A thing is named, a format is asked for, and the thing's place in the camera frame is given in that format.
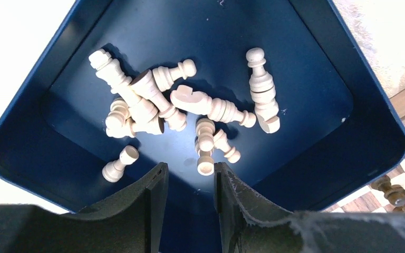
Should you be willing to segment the white chess piece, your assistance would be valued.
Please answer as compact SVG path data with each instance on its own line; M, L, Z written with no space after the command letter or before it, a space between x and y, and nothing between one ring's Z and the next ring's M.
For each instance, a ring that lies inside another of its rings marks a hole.
M197 171L203 176L214 173L214 160L211 157L214 151L215 124L208 118L201 118L196 123L197 141L195 150L199 155Z

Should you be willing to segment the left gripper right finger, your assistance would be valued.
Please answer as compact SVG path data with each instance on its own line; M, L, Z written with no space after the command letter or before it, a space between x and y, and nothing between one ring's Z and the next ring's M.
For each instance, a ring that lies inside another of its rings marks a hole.
M223 252L405 252L405 213L288 211L215 164Z

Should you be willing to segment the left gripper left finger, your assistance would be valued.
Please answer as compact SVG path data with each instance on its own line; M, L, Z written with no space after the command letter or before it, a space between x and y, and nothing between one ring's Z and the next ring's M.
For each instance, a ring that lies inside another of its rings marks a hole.
M158 252L168 180L161 162L78 213L0 205L0 252Z

